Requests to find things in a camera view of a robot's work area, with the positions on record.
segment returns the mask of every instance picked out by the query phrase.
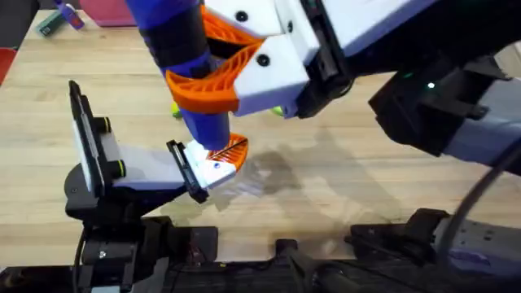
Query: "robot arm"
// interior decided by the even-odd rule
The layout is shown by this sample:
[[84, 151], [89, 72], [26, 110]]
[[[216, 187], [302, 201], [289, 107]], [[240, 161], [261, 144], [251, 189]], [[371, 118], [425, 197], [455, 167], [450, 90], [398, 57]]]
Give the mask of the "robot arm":
[[[505, 77], [489, 58], [521, 39], [516, 2], [205, 5], [211, 52], [224, 51], [230, 59], [202, 80], [167, 74], [174, 99], [192, 112], [244, 116], [282, 106], [287, 119], [309, 118], [346, 94], [357, 77], [396, 71], [370, 101], [395, 142], [490, 165], [521, 135], [515, 110], [521, 81]], [[244, 34], [247, 41], [237, 42]], [[509, 171], [521, 174], [521, 162]]]

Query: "blue cylindrical component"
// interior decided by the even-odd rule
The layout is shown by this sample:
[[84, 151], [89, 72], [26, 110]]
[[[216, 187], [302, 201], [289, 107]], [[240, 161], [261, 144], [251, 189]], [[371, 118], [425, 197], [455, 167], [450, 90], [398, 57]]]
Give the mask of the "blue cylindrical component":
[[[155, 63], [184, 77], [202, 78], [213, 70], [199, 0], [126, 0]], [[228, 113], [194, 113], [181, 108], [194, 139], [208, 150], [230, 140]]]

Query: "white panel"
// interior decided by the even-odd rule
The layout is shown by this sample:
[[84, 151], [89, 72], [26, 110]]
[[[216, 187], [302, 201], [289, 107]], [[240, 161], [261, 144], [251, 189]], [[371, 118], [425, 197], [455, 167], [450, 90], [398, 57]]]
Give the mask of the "white panel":
[[379, 40], [436, 0], [322, 0], [346, 56]]
[[[269, 56], [269, 66], [257, 63], [259, 55]], [[239, 98], [236, 116], [288, 105], [298, 98], [309, 82], [290, 37], [268, 37], [234, 82]]]
[[[206, 0], [210, 12], [226, 23], [253, 37], [268, 37], [282, 33], [274, 0]], [[237, 12], [247, 13], [247, 20], [236, 20]]]
[[120, 146], [119, 153], [125, 162], [126, 176], [114, 181], [114, 187], [130, 187], [135, 190], [177, 189], [185, 181], [169, 151], [145, 150]]
[[220, 184], [230, 180], [236, 174], [236, 169], [233, 164], [216, 162], [212, 160], [205, 160], [197, 166], [199, 171], [208, 183], [207, 188], [212, 189]]
[[83, 143], [81, 143], [80, 130], [78, 129], [78, 125], [76, 121], [72, 121], [72, 130], [74, 132], [74, 142], [76, 144], [76, 149], [78, 151], [78, 155], [80, 155], [80, 164], [81, 170], [83, 171], [83, 177], [85, 178], [85, 184], [87, 185], [87, 190], [92, 190], [92, 178], [90, 177], [90, 168], [87, 164], [87, 158], [85, 157], [85, 149], [83, 148]]
[[282, 29], [289, 34], [300, 61], [306, 66], [309, 65], [317, 54], [320, 44], [300, 1], [275, 0], [275, 6]]
[[116, 135], [114, 134], [114, 131], [110, 133], [101, 134], [100, 137], [107, 161], [121, 160], [120, 148], [117, 145]]
[[185, 156], [194, 171], [195, 178], [203, 189], [212, 189], [230, 180], [237, 170], [233, 164], [206, 160], [209, 151], [196, 141], [186, 145]]

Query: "red object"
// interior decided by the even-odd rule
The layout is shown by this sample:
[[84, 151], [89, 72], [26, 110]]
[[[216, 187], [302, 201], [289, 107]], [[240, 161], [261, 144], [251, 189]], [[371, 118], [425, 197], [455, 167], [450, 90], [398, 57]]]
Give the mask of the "red object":
[[15, 59], [16, 51], [9, 48], [0, 48], [0, 85], [6, 78], [7, 72]]
[[125, 0], [80, 0], [80, 4], [81, 9], [101, 27], [136, 25]]

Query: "black clamp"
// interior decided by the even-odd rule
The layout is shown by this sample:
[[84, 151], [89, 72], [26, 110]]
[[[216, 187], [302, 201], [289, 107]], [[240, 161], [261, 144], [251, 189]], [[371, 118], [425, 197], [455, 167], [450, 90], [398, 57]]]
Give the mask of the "black clamp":
[[192, 199], [197, 203], [204, 203], [208, 199], [208, 192], [201, 188], [197, 178], [194, 175], [190, 164], [185, 156], [185, 146], [182, 143], [175, 141], [167, 142], [166, 144], [169, 151], [172, 153], [173, 158], [176, 160], [179, 171], [185, 180], [185, 188]]

